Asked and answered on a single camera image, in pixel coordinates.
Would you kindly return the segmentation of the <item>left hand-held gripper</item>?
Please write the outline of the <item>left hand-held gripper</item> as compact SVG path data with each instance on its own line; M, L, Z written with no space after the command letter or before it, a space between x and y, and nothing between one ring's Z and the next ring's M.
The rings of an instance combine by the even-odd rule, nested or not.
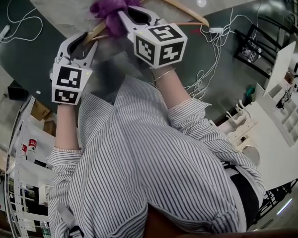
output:
M52 102L77 105L81 94L92 75L92 69L71 62L77 47L81 46L87 32L79 32L63 41L58 50L52 70ZM98 41L83 46L83 65L91 65Z

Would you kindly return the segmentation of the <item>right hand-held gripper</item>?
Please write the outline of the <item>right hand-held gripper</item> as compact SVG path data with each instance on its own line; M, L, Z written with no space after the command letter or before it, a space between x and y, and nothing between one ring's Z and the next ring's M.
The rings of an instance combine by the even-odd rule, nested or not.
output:
M175 23L140 6L128 6L128 13L118 11L118 16L126 31L133 33L135 56L151 68L182 61L187 36Z

